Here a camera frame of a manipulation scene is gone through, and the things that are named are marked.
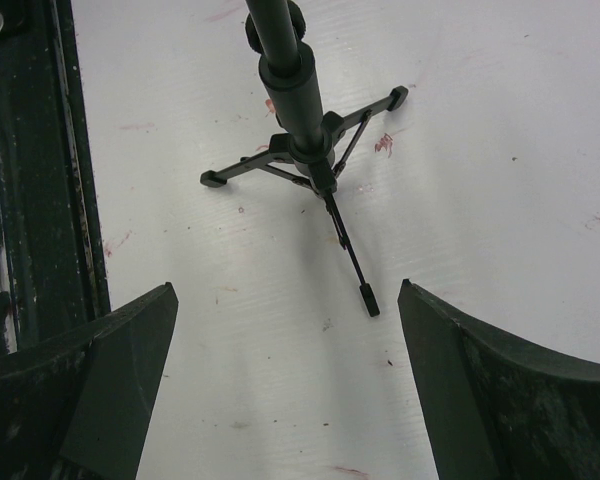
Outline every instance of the black tube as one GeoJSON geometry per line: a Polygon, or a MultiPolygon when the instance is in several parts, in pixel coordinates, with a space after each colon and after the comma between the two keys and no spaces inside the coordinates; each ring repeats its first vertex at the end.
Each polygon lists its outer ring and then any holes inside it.
{"type": "Polygon", "coordinates": [[[260,57],[260,79],[276,107],[280,125],[293,136],[298,150],[314,153],[324,149],[322,101],[316,64],[311,48],[300,42],[300,68],[295,75],[279,77],[271,71],[267,59],[260,57]]]}
{"type": "Polygon", "coordinates": [[[290,77],[300,68],[300,55],[287,0],[247,0],[247,6],[271,72],[290,77]]]}

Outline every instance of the rubber foot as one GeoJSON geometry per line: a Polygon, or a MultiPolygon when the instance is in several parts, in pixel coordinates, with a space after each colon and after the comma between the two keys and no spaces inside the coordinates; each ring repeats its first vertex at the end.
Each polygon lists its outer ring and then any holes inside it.
{"type": "Polygon", "coordinates": [[[402,85],[391,90],[389,94],[393,97],[393,103],[389,105],[387,111],[393,112],[394,110],[400,108],[404,101],[407,99],[407,95],[409,95],[409,90],[407,87],[403,87],[402,85]]]}
{"type": "Polygon", "coordinates": [[[364,300],[364,304],[367,307],[369,316],[377,317],[378,315],[380,315],[380,307],[378,307],[376,296],[373,294],[373,290],[371,290],[371,285],[369,285],[368,283],[360,285],[360,293],[362,294],[362,299],[364,300]]]}
{"type": "Polygon", "coordinates": [[[200,175],[200,183],[205,187],[220,188],[226,185],[227,181],[216,177],[216,172],[209,170],[200,175]]]}

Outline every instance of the tripod base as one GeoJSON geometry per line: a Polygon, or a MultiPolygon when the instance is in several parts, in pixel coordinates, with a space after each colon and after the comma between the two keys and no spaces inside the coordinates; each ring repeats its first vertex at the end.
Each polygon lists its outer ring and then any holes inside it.
{"type": "Polygon", "coordinates": [[[288,180],[294,185],[312,190],[325,201],[327,211],[331,215],[336,232],[338,233],[340,245],[349,253],[358,279],[360,280],[360,293],[362,294],[367,311],[371,317],[375,317],[380,314],[378,302],[373,294],[371,285],[366,282],[362,274],[362,269],[353,251],[333,194],[337,190],[337,178],[345,169],[347,160],[371,117],[384,111],[392,112],[398,109],[405,102],[408,94],[409,91],[405,87],[400,86],[394,88],[382,100],[378,100],[346,117],[341,117],[334,112],[327,112],[323,117],[321,128],[324,135],[328,136],[328,141],[325,142],[326,145],[330,146],[328,152],[318,152],[314,155],[300,154],[294,148],[290,134],[273,135],[269,142],[268,150],[252,157],[243,157],[240,159],[240,162],[218,172],[209,170],[202,174],[200,183],[210,188],[220,188],[226,185],[227,180],[230,178],[252,170],[261,170],[288,180]],[[333,161],[329,161],[329,158],[333,157],[333,147],[344,137],[347,130],[356,126],[358,128],[342,158],[333,165],[333,161]],[[296,165],[298,168],[302,168],[302,171],[308,172],[308,178],[271,166],[270,164],[274,162],[296,165]]]}

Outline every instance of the dark metal frame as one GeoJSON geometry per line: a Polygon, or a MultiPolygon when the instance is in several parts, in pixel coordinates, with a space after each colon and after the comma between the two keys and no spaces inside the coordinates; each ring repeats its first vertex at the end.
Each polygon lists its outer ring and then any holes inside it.
{"type": "Polygon", "coordinates": [[[27,348],[111,308],[70,1],[0,1],[0,9],[23,13],[5,16],[0,33],[5,353],[8,316],[27,348]]]}

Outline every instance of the microphone stand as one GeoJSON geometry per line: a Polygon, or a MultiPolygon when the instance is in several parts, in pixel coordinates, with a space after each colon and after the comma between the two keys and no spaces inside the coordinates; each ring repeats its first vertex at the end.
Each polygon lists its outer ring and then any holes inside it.
{"type": "Polygon", "coordinates": [[[367,311],[375,317],[380,314],[378,302],[364,278],[333,195],[337,179],[371,117],[399,108],[409,91],[403,86],[396,87],[389,96],[345,117],[334,112],[323,114],[313,51],[301,41],[306,27],[298,6],[288,0],[247,0],[247,6],[247,38],[261,55],[260,79],[273,102],[278,123],[287,133],[273,135],[266,151],[243,157],[220,171],[203,173],[200,183],[220,188],[227,180],[257,169],[312,190],[325,202],[340,245],[349,253],[360,280],[367,311]],[[356,126],[351,142],[336,163],[334,147],[347,130],[356,126]],[[272,163],[294,165],[300,175],[272,163]]]}

